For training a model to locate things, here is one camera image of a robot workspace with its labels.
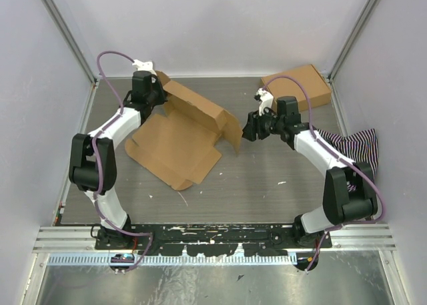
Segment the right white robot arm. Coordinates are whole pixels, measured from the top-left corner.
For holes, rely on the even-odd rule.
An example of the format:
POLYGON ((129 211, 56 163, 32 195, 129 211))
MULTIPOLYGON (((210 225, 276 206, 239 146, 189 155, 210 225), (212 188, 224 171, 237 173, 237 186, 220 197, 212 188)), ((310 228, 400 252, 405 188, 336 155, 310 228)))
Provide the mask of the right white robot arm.
POLYGON ((294 218, 292 236, 299 247, 310 247, 320 232, 366 220, 377 213, 374 176, 368 163, 356 163, 339 153, 308 122, 302 123, 299 114, 278 116, 268 108, 263 114, 248 113, 242 137, 256 141, 269 135, 279 135, 324 176, 321 206, 294 218))

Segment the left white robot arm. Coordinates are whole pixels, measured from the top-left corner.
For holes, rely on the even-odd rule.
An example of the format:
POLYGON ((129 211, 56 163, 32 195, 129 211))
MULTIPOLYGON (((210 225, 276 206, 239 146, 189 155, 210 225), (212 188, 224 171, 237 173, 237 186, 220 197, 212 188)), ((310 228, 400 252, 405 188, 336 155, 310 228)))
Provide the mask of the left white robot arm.
POLYGON ((117 180, 116 147, 141 127, 157 105, 167 101, 161 81, 153 70, 133 73, 131 90, 113 117, 90 133, 78 133, 71 141, 69 180, 91 200, 100 218, 99 243, 128 249, 144 234, 136 234, 121 207, 117 180))

